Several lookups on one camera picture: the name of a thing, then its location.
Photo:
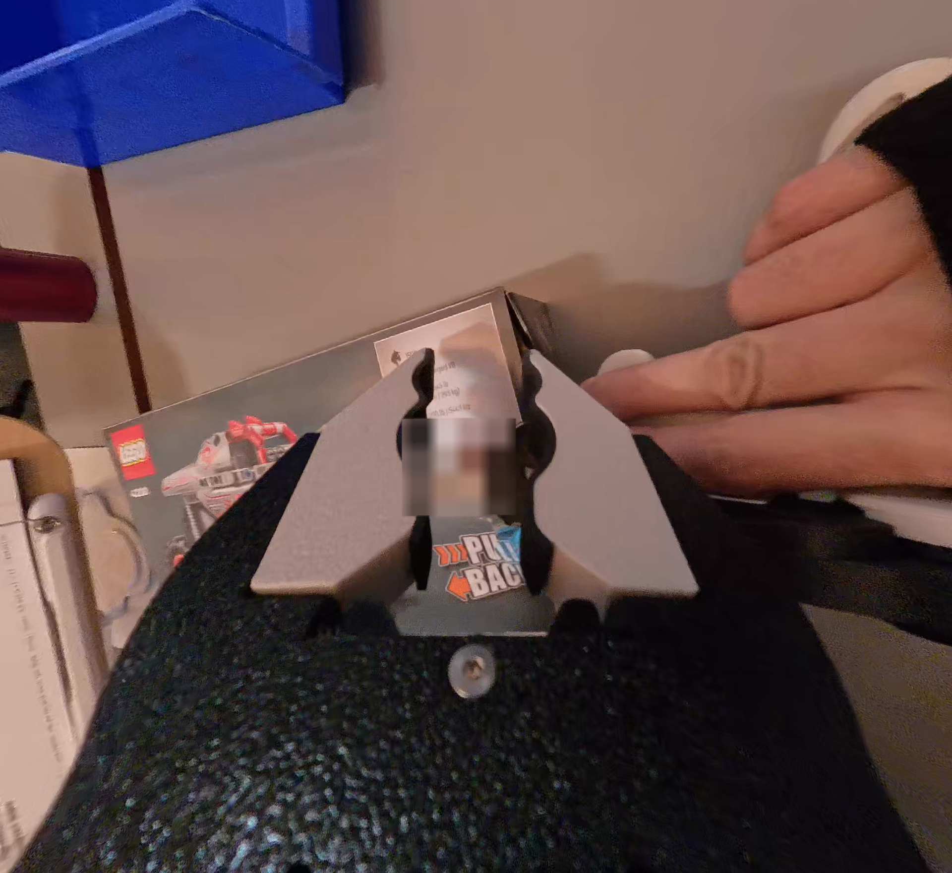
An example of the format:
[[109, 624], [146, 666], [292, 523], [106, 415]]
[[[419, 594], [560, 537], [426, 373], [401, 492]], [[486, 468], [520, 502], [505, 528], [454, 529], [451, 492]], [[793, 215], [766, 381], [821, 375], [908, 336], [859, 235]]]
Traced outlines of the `wooden clipboard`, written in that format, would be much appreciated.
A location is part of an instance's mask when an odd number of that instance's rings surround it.
[[65, 450], [40, 430], [2, 417], [1, 461], [13, 461], [23, 502], [58, 494], [70, 507], [106, 663], [100, 698], [151, 586], [145, 552], [126, 515], [109, 454], [102, 447]]

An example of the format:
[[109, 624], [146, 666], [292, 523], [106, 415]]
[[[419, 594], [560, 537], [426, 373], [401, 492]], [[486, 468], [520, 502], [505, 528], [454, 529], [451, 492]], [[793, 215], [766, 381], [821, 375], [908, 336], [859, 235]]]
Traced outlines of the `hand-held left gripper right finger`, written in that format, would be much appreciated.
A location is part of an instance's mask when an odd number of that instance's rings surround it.
[[541, 352], [523, 356], [521, 517], [528, 589], [554, 604], [696, 596], [698, 583], [630, 429]]

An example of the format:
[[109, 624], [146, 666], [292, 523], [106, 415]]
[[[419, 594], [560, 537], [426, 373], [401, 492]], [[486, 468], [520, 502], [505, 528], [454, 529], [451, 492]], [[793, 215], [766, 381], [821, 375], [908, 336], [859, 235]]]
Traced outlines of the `black toy truck set box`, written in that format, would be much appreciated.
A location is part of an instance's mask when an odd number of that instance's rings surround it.
[[[518, 418], [522, 355], [549, 356], [546, 306], [493, 289], [351, 342], [151, 411], [106, 431], [149, 567], [147, 591], [254, 489], [294, 443], [318, 433], [404, 360], [434, 355], [427, 415]], [[410, 636], [543, 636], [551, 601], [531, 595], [519, 531], [497, 515], [432, 518], [424, 589], [387, 606]]]

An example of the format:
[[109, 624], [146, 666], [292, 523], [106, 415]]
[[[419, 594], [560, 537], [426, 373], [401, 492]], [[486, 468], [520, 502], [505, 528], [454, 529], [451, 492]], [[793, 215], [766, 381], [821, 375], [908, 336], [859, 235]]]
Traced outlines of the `maroon cylinder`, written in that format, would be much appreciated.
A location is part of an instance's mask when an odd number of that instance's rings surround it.
[[80, 259], [1, 249], [1, 321], [84, 323], [98, 304], [95, 278]]

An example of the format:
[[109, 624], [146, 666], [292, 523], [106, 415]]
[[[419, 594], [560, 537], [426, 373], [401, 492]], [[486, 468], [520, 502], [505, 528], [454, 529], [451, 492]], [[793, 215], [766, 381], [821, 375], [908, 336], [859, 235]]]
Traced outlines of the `blue plastic bin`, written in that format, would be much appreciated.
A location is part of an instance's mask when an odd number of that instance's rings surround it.
[[340, 0], [1, 0], [1, 148], [84, 168], [341, 104]]

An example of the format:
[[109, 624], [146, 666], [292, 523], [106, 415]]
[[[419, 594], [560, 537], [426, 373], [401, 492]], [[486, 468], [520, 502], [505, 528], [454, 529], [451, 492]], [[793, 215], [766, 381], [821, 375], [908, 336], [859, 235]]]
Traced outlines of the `person's right hand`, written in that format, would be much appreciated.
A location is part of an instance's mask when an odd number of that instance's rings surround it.
[[740, 333], [583, 389], [714, 494], [950, 487], [950, 288], [898, 171], [854, 146], [788, 183], [727, 297]]

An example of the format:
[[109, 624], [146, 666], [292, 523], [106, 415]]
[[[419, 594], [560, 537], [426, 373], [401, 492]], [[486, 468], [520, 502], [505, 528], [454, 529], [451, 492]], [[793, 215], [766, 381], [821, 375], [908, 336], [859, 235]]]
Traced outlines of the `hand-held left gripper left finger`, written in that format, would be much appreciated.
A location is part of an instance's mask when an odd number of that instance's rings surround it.
[[424, 423], [435, 355], [413, 352], [323, 425], [250, 582], [261, 596], [391, 604], [426, 590], [432, 531], [406, 513], [405, 423]]

